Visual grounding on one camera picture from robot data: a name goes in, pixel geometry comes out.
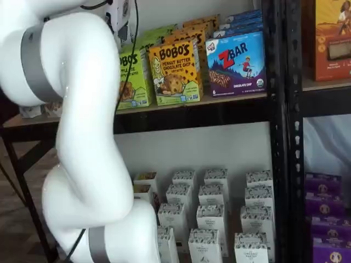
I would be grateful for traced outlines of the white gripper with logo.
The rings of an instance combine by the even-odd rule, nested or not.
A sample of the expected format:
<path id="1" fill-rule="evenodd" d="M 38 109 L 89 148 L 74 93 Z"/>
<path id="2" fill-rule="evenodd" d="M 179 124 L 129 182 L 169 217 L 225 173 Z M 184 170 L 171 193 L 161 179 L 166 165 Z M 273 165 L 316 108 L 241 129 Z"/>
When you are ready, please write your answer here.
<path id="1" fill-rule="evenodd" d="M 130 17 L 131 4 L 129 0 L 108 1 L 106 6 L 106 17 L 108 24 L 112 27 L 121 27 L 118 30 L 118 40 L 123 44 L 129 36 L 128 20 Z"/>

